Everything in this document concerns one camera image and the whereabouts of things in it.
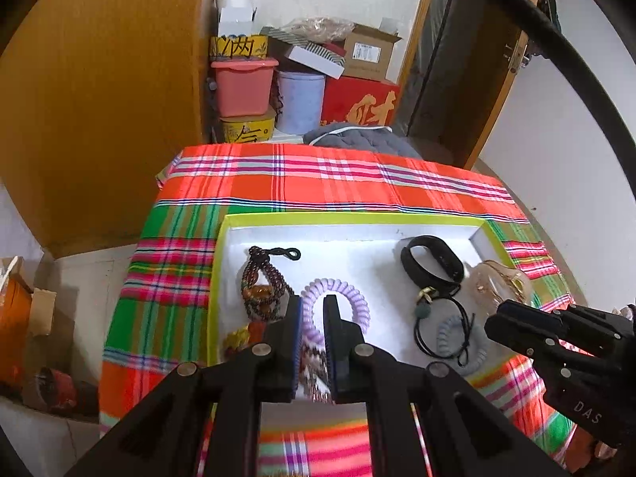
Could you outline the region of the orange box on floor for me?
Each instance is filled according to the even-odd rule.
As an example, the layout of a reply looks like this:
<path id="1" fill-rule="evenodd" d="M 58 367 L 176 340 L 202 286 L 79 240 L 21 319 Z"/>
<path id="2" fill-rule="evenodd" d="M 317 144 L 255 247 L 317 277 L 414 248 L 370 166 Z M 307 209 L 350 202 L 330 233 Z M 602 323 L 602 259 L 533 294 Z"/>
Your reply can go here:
<path id="1" fill-rule="evenodd" d="M 35 287 L 24 257 L 1 260 L 1 394 L 21 395 L 24 385 L 47 364 L 56 293 Z"/>

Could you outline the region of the black hair tie gold button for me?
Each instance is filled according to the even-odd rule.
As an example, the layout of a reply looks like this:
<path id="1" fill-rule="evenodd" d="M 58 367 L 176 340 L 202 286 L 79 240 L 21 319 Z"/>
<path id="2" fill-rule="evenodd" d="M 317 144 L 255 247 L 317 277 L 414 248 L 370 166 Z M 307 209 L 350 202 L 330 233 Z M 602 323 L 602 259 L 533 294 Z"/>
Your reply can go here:
<path id="1" fill-rule="evenodd" d="M 415 346 L 421 353 L 433 360 L 453 362 L 465 368 L 471 362 L 471 338 L 475 315 L 454 297 L 427 298 L 421 291 L 415 306 L 413 337 Z M 424 323 L 436 320 L 436 340 L 425 339 Z"/>

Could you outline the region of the wooden wardrobe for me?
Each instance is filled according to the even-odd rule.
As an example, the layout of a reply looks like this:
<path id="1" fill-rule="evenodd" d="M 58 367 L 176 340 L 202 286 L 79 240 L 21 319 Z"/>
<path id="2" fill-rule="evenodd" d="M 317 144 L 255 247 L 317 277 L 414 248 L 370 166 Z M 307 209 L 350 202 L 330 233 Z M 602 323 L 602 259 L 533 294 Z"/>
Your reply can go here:
<path id="1" fill-rule="evenodd" d="M 2 17 L 1 179 L 56 257 L 135 241 L 204 139 L 212 0 L 18 0 Z"/>

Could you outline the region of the yellow tin box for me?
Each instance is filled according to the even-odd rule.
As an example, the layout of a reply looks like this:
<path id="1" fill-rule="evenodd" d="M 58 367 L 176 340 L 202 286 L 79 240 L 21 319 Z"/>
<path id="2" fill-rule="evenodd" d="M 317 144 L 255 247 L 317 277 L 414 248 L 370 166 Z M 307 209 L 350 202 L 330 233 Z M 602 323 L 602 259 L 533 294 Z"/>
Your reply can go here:
<path id="1" fill-rule="evenodd" d="M 210 39 L 209 58 L 212 60 L 265 58 L 266 56 L 268 56 L 267 36 L 222 36 Z"/>

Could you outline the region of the lower yellow tin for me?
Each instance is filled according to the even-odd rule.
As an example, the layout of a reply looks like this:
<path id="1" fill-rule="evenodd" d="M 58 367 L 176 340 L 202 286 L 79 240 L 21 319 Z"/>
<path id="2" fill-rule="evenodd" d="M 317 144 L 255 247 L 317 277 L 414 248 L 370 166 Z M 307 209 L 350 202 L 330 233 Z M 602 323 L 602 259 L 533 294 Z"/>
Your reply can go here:
<path id="1" fill-rule="evenodd" d="M 262 115 L 221 117 L 220 127 L 227 143 L 253 143 L 271 139 L 276 113 L 273 108 Z"/>

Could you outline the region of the grey cushion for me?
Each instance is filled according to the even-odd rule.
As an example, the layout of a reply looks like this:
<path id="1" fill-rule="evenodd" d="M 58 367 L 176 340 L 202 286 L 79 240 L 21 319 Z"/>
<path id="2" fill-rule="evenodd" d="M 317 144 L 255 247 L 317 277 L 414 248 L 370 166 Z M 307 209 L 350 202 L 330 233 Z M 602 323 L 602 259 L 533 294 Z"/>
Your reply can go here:
<path id="1" fill-rule="evenodd" d="M 334 147 L 421 159 L 410 143 L 395 135 L 390 126 L 384 125 L 332 123 L 306 132 L 303 143 L 311 147 Z"/>

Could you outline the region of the striped flat box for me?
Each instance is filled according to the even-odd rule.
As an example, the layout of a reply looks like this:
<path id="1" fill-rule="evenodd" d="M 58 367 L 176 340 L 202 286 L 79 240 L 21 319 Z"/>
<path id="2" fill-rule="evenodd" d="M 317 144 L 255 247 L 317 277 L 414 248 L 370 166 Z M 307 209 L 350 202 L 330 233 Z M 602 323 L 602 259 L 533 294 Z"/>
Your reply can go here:
<path id="1" fill-rule="evenodd" d="M 327 47 L 271 26 L 262 27 L 261 33 L 268 38 L 271 57 L 285 58 L 288 62 L 295 62 L 335 80 L 345 71 L 344 57 Z"/>

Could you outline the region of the red gift box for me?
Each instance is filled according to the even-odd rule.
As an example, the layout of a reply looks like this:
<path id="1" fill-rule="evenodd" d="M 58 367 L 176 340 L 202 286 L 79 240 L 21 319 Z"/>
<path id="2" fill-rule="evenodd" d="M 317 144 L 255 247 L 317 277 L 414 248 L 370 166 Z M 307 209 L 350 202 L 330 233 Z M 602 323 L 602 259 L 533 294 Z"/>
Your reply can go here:
<path id="1" fill-rule="evenodd" d="M 390 126 L 397 109 L 400 88 L 389 81 L 341 76 L 327 80 L 321 125 L 349 123 Z"/>

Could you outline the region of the white small box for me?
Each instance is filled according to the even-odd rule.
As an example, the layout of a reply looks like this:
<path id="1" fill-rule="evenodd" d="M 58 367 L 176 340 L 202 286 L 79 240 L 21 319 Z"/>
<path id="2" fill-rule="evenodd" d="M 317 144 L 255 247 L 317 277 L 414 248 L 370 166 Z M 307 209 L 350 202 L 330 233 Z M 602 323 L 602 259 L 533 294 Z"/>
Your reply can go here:
<path id="1" fill-rule="evenodd" d="M 253 34 L 256 7 L 252 0 L 215 0 L 218 37 L 248 37 Z"/>

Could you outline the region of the pink plastic bin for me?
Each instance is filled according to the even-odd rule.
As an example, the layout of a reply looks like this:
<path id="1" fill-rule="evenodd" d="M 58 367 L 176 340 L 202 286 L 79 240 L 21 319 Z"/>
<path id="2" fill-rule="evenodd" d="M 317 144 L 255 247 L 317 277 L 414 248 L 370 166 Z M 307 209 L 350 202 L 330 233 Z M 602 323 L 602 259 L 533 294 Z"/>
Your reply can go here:
<path id="1" fill-rule="evenodd" d="M 211 63 L 215 98 L 221 117 L 257 116 L 270 107 L 271 84 L 278 62 L 274 58 L 238 58 Z"/>

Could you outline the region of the beige hair claw clip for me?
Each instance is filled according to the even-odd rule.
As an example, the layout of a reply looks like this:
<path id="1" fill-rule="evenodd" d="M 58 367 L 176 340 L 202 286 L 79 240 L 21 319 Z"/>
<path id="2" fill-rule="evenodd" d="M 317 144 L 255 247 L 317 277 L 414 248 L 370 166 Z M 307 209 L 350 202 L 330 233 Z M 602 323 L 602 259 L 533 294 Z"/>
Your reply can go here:
<path id="1" fill-rule="evenodd" d="M 470 267 L 465 287 L 488 316 L 495 314 L 505 301 L 526 306 L 533 303 L 533 286 L 525 273 L 494 260 Z"/>

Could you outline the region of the light blue bucket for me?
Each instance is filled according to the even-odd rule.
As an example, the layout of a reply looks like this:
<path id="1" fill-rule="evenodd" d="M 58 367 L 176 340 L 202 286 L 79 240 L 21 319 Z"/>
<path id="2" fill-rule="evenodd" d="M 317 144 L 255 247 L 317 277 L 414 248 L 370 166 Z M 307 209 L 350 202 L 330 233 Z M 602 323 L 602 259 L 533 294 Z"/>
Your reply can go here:
<path id="1" fill-rule="evenodd" d="M 320 73 L 279 71 L 281 103 L 276 127 L 288 135 L 302 136 L 320 124 L 326 77 Z"/>

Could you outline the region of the black wristband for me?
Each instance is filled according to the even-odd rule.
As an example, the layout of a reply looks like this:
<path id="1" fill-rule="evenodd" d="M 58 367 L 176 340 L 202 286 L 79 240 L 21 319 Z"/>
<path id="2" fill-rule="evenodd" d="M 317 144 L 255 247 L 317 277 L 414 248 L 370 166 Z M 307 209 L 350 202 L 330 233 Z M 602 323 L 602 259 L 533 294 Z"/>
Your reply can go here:
<path id="1" fill-rule="evenodd" d="M 412 238 L 401 249 L 400 261 L 406 275 L 430 299 L 454 297 L 465 278 L 462 261 L 436 236 Z"/>

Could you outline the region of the wooden door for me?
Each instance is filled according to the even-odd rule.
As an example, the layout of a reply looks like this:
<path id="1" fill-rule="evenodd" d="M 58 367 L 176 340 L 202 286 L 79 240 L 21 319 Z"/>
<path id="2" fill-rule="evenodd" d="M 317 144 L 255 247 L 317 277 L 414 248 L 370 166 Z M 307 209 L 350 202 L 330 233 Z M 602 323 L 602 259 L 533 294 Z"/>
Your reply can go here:
<path id="1" fill-rule="evenodd" d="M 428 161 L 470 169 L 506 102 L 528 37 L 487 0 L 421 0 L 394 131 Z"/>

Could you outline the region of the brown cardboard box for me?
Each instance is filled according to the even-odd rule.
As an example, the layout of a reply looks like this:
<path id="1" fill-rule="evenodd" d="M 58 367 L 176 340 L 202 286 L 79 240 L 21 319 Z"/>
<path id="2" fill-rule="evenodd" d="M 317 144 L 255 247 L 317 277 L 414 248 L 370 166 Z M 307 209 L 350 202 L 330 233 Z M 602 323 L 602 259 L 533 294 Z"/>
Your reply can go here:
<path id="1" fill-rule="evenodd" d="M 343 76 L 370 81 L 385 80 L 392 51 L 400 40 L 394 33 L 355 24 L 344 42 Z"/>

